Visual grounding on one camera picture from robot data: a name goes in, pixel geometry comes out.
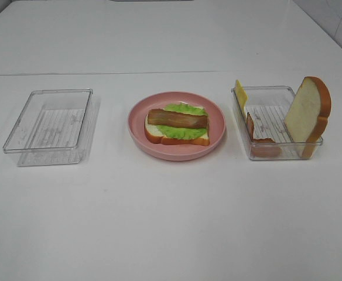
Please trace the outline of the clear right plastic tray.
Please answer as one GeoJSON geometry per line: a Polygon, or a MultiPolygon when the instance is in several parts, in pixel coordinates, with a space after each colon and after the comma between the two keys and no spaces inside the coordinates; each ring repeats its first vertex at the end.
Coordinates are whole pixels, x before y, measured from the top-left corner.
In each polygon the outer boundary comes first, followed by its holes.
{"type": "Polygon", "coordinates": [[[241,109],[236,89],[232,88],[233,112],[246,154],[251,160],[300,160],[302,152],[311,154],[323,144],[294,142],[285,125],[285,117],[295,97],[284,85],[244,87],[248,99],[241,109]]]}

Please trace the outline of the clear plastic tray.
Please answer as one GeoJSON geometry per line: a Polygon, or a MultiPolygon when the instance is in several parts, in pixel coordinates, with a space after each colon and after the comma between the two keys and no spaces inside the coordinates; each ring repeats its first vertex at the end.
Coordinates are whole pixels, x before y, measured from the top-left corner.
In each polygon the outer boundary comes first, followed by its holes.
{"type": "Polygon", "coordinates": [[[3,152],[19,167],[80,163],[90,142],[92,98],[91,89],[32,91],[3,152]]]}
{"type": "Polygon", "coordinates": [[[302,152],[311,154],[323,144],[294,142],[285,125],[285,117],[295,97],[284,85],[244,87],[248,99],[241,109],[236,89],[232,88],[233,112],[246,154],[251,160],[300,160],[302,152]]]}

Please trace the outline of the bread slice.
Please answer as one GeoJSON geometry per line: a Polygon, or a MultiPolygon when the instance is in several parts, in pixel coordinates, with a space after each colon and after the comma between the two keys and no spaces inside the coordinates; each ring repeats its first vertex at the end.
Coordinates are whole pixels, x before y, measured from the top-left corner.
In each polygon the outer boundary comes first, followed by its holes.
{"type": "Polygon", "coordinates": [[[163,136],[162,133],[154,128],[154,125],[148,124],[147,121],[148,114],[145,117],[145,136],[146,138],[155,144],[163,144],[163,145],[181,145],[181,144],[192,144],[192,145],[201,145],[201,146],[208,146],[210,144],[210,138],[208,134],[208,139],[197,138],[192,140],[182,140],[182,139],[173,139],[168,138],[167,136],[163,136]]]}
{"type": "Polygon", "coordinates": [[[331,112],[331,97],[325,83],[318,77],[303,79],[285,117],[285,125],[295,143],[301,143],[297,152],[309,159],[315,143],[321,137],[331,112]]]}

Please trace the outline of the red bacon strip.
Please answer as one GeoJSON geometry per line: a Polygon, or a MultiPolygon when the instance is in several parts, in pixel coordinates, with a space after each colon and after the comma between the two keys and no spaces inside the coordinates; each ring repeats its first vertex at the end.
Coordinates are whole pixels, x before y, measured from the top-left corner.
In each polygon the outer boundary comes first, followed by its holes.
{"type": "Polygon", "coordinates": [[[254,122],[250,113],[247,113],[247,130],[251,141],[250,155],[261,158],[275,158],[278,157],[282,150],[271,138],[255,139],[254,138],[254,122]]]}

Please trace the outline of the brown bacon strip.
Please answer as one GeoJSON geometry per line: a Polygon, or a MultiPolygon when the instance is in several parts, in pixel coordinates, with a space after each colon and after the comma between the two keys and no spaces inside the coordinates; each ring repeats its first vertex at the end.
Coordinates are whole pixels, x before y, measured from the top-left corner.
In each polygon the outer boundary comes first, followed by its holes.
{"type": "Polygon", "coordinates": [[[147,117],[148,124],[166,125],[175,128],[198,129],[208,126],[208,117],[205,115],[191,115],[164,109],[151,109],[147,117]]]}

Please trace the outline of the clear left plastic tray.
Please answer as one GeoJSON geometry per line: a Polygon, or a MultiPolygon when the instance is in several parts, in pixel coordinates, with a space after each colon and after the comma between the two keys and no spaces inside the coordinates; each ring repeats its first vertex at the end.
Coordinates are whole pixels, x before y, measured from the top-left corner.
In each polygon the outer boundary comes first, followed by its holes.
{"type": "Polygon", "coordinates": [[[80,163],[90,142],[92,98],[91,89],[32,91],[3,152],[19,167],[80,163]]]}

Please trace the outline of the yellow cheese slice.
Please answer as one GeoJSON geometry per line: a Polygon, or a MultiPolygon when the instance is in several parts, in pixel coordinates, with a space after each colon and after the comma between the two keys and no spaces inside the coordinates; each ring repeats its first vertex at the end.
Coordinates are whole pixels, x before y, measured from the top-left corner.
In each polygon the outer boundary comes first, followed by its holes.
{"type": "Polygon", "coordinates": [[[239,80],[235,81],[234,92],[236,94],[236,98],[237,98],[238,105],[240,107],[242,116],[246,119],[247,118],[247,113],[245,111],[245,104],[246,104],[246,102],[248,100],[248,95],[245,92],[245,90],[242,87],[242,85],[241,85],[239,80]]]}

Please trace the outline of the pink round plate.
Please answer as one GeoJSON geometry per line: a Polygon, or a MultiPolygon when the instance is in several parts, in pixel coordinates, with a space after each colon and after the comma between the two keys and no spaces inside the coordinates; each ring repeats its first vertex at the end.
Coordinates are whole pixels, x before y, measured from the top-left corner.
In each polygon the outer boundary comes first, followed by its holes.
{"type": "Polygon", "coordinates": [[[128,115],[128,129],[138,148],[164,160],[185,161],[202,157],[214,150],[222,141],[226,122],[221,109],[209,99],[190,92],[169,91],[148,96],[139,101],[128,115]],[[145,136],[145,117],[150,109],[163,108],[167,104],[185,102],[195,107],[203,107],[208,113],[210,144],[208,146],[182,144],[154,144],[145,136]]]}

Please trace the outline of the green lettuce leaf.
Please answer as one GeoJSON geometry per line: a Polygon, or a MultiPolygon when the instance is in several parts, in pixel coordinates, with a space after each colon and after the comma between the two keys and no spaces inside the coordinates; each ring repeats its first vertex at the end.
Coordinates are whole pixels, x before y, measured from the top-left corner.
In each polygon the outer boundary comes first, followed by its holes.
{"type": "MultiPolygon", "coordinates": [[[[203,107],[194,107],[183,102],[179,104],[167,104],[163,109],[166,111],[180,112],[190,115],[208,115],[203,107]]],[[[192,140],[197,138],[208,139],[207,128],[176,128],[167,125],[154,125],[153,127],[156,128],[159,133],[162,133],[163,136],[167,136],[168,138],[182,140],[192,140]]]]}

